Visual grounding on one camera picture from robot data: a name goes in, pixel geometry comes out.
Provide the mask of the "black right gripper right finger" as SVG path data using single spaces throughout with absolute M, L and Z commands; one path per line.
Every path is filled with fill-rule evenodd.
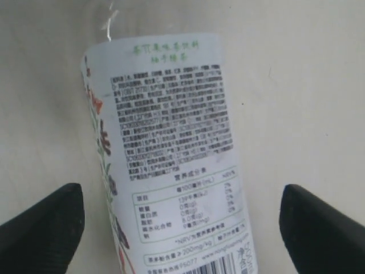
M 297 184 L 282 193 L 281 236 L 298 273 L 364 273 L 364 226 Z

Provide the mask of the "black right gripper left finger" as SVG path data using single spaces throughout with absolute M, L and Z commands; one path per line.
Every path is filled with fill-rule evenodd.
M 82 234 L 82 187 L 67 183 L 1 225 L 1 273 L 66 273 Z

